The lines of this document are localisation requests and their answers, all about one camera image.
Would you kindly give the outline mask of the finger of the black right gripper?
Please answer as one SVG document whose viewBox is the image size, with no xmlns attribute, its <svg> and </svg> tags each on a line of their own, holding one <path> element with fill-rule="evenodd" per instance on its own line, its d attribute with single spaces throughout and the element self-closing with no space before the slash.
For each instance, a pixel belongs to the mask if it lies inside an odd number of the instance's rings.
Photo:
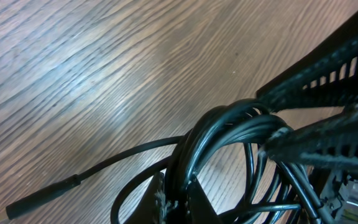
<svg viewBox="0 0 358 224">
<path fill-rule="evenodd" d="M 345 170 L 358 179 L 358 106 L 275 137 L 263 149 L 276 162 Z"/>
</svg>

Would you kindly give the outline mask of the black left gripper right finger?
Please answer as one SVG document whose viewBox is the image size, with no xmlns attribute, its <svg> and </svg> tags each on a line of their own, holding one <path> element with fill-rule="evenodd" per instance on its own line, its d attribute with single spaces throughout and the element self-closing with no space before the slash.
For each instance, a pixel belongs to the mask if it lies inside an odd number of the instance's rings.
<svg viewBox="0 0 358 224">
<path fill-rule="evenodd" d="M 256 97 L 273 112 L 358 103 L 358 11 Z"/>
</svg>

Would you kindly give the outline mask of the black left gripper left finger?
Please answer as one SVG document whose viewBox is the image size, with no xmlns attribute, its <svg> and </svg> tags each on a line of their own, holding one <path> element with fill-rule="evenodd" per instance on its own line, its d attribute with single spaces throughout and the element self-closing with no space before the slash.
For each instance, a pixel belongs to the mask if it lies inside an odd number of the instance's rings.
<svg viewBox="0 0 358 224">
<path fill-rule="evenodd" d="M 214 224 L 219 217 L 196 177 L 190 180 L 179 200 L 165 195 L 164 173 L 152 177 L 147 190 L 126 224 Z"/>
</svg>

